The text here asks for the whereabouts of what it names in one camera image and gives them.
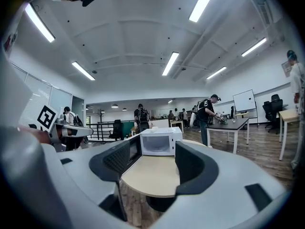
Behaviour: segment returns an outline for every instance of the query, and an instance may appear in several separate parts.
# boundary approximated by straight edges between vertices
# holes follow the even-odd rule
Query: fluorescent light
[[[80,72],[82,72],[85,76],[87,76],[90,80],[95,81],[95,78],[92,77],[88,72],[85,71],[84,68],[82,68],[76,61],[72,63],[72,65],[78,69]]]
[[[253,50],[257,49],[260,45],[264,44],[267,41],[267,38],[261,39],[257,44],[255,44],[252,48],[248,49],[244,53],[242,53],[242,56],[245,57],[247,54],[251,53]]]
[[[170,71],[171,67],[175,63],[178,56],[179,56],[178,52],[173,52],[172,53],[171,58],[170,58],[169,62],[167,63],[162,75],[167,75],[168,74],[168,72]]]
[[[200,16],[202,15],[202,13],[203,13],[204,9],[206,8],[206,6],[208,5],[209,1],[210,0],[198,0],[194,10],[192,11],[192,14],[191,14],[189,20],[198,22]]]
[[[52,35],[52,33],[49,31],[49,29],[43,24],[39,16],[37,15],[36,11],[33,9],[33,7],[28,4],[25,8],[26,13],[28,14],[29,18],[33,21],[33,23],[36,25],[38,30],[45,36],[45,38],[52,42],[55,40],[55,37]]]
[[[210,75],[207,79],[211,79],[212,77],[216,76],[217,74],[219,74],[221,71],[224,71],[227,67],[223,67],[221,68],[219,71],[216,71],[214,74]]]

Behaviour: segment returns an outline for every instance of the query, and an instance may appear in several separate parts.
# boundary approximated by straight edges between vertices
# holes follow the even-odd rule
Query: black t-shirt
[[[198,117],[199,120],[208,121],[209,114],[205,112],[205,109],[209,109],[214,113],[214,109],[210,99],[204,99],[198,106]]]

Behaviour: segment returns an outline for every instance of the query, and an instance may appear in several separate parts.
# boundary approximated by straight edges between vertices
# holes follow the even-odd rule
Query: white microwave
[[[179,127],[146,129],[140,133],[142,155],[174,156],[176,141],[182,141]]]

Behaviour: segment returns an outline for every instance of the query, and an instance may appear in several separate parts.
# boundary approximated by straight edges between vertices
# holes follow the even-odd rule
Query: wall-mounted whiteboard
[[[244,111],[256,108],[253,90],[249,90],[241,94],[236,94],[233,96],[233,99],[236,111]]]

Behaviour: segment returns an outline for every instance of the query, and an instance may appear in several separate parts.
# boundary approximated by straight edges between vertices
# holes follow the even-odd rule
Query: table leg
[[[280,115],[280,143],[282,142],[282,131],[283,131],[283,119]]]
[[[250,127],[250,123],[249,120],[247,121],[247,144],[249,144],[249,127]]]
[[[211,138],[210,138],[210,130],[206,129],[207,135],[208,135],[208,147],[211,146]]]
[[[283,137],[282,149],[280,154],[280,160],[283,159],[285,145],[286,145],[286,137],[287,137],[287,122],[284,122],[284,137]]]
[[[237,139],[238,139],[238,131],[234,131],[234,148],[233,148],[233,154],[236,155],[237,151]]]

